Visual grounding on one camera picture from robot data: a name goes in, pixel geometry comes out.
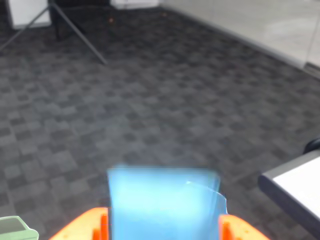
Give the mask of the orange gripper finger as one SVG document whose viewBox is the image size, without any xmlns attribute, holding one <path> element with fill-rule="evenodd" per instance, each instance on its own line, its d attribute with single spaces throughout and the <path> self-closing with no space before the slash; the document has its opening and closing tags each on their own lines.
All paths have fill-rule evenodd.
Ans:
<svg viewBox="0 0 320 240">
<path fill-rule="evenodd" d="M 109 209 L 95 207 L 58 231 L 50 240 L 109 240 Z"/>
<path fill-rule="evenodd" d="M 269 240 L 255 227 L 235 215 L 220 215 L 218 224 L 219 240 Z"/>
</svg>

